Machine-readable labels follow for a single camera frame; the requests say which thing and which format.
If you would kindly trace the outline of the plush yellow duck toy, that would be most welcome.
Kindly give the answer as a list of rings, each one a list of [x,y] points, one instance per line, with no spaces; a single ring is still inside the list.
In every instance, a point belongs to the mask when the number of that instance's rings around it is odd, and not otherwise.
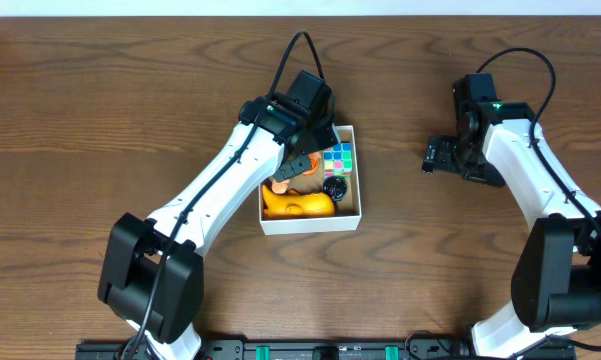
[[[273,175],[271,190],[275,194],[286,193],[291,179],[299,175],[313,175],[319,169],[321,158],[320,152],[314,152],[283,162]]]

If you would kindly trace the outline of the colourful puzzle cube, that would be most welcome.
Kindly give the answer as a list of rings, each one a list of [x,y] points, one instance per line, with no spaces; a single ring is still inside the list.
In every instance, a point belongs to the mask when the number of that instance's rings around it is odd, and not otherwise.
[[[353,170],[352,145],[342,142],[322,152],[324,177],[349,177]]]

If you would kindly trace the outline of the orange plastic duck toy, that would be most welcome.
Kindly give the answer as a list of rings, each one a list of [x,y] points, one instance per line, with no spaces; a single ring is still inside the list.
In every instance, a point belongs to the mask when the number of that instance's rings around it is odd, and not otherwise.
[[[331,217],[336,213],[334,202],[324,193],[276,194],[266,185],[261,186],[261,192],[267,219]]]

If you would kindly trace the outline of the black round wheel toy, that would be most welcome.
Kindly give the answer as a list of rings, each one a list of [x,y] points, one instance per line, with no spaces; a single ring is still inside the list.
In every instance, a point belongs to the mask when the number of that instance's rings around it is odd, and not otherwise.
[[[330,176],[324,180],[322,189],[334,202],[340,202],[348,192],[347,179],[342,176]]]

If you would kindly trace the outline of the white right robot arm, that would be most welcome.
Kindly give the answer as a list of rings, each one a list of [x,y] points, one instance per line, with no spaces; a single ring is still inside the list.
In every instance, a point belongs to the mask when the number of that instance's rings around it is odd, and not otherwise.
[[[529,226],[507,305],[471,329],[474,354],[520,358],[601,324],[601,206],[575,184],[525,103],[465,103],[454,136],[429,140],[423,170],[506,186]]]

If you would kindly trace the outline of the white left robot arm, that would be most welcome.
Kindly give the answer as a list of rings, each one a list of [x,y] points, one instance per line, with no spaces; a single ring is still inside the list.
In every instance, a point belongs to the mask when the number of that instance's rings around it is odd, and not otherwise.
[[[246,102],[223,148],[184,190],[145,219],[126,213],[113,225],[97,296],[136,330],[117,358],[134,358],[142,343],[157,359],[197,355],[192,321],[205,255],[258,185],[306,171],[309,154],[335,145],[334,107],[330,93]]]

